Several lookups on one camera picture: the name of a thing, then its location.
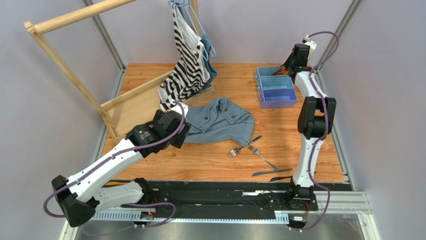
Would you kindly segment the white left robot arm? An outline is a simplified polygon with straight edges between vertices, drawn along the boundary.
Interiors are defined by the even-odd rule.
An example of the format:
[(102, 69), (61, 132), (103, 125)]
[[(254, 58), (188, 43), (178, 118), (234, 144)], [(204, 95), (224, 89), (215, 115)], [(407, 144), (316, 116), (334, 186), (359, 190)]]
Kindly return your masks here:
[(167, 112), (157, 110), (153, 120), (136, 125), (107, 154), (86, 169), (70, 176), (59, 175), (51, 181), (53, 194), (43, 204), (45, 212), (53, 217), (47, 203), (54, 198), (70, 227), (79, 227), (95, 214), (124, 205), (136, 208), (154, 208), (154, 191), (144, 178), (106, 187), (127, 167), (157, 154), (169, 146), (181, 148), (190, 129), (185, 117), (189, 108), (179, 104)]

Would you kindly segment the black plastic knife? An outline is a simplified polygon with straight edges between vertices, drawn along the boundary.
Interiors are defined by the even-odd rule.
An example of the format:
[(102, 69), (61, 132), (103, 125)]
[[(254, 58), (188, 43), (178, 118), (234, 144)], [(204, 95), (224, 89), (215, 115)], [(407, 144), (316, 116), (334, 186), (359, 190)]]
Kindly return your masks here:
[(276, 182), (276, 181), (281, 181), (281, 180), (286, 180), (286, 179), (291, 179), (291, 178), (292, 178), (292, 176), (273, 177), (269, 181), (270, 182)]

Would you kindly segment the silver metal knife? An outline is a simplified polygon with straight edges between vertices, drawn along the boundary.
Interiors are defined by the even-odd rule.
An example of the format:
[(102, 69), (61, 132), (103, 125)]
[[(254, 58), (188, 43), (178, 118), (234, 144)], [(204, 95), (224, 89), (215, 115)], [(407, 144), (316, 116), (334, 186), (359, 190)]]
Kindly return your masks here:
[[(253, 138), (248, 144), (253, 144), (255, 142), (257, 142), (258, 140), (260, 140), (262, 138), (261, 135), (258, 135), (257, 137)], [(240, 147), (235, 147), (233, 148), (227, 155), (229, 158), (235, 157), (236, 155), (238, 155), (242, 149), (244, 149), (244, 146), (240, 146)]]

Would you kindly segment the silver metal fork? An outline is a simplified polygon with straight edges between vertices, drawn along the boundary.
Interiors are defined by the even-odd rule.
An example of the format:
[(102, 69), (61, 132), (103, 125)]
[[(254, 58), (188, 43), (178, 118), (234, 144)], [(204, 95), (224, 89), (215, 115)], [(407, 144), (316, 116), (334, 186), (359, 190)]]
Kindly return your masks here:
[(270, 163), (264, 156), (261, 154), (261, 152), (254, 146), (248, 145), (247, 148), (251, 150), (254, 154), (258, 155), (265, 163), (269, 165), (273, 170), (278, 170), (276, 166), (274, 166), (272, 163)]

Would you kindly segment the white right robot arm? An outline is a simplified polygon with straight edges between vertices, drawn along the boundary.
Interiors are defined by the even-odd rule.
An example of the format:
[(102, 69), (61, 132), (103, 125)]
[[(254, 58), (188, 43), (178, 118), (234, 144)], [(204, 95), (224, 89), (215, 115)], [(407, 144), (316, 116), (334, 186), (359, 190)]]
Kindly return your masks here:
[(318, 156), (325, 138), (331, 133), (337, 101), (318, 85), (314, 69), (308, 66), (311, 46), (297, 43), (284, 63), (288, 75), (300, 90), (304, 100), (297, 121), (301, 149), (297, 168), (291, 177), (287, 205), (298, 210), (314, 200), (314, 175)]

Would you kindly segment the dark blue plastic knife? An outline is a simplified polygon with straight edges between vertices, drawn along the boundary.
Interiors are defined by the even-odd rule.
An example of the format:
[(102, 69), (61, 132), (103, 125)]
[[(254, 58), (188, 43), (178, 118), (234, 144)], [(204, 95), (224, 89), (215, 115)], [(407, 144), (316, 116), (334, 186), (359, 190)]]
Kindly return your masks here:
[(255, 172), (251, 175), (251, 177), (257, 177), (257, 176), (262, 176), (262, 175), (268, 175), (268, 174), (275, 174), (275, 173), (283, 173), (283, 172), (288, 172), (293, 170), (292, 168), (284, 168), (284, 169), (276, 169), (276, 170), (272, 170), (272, 171), (259, 171), (259, 172)]

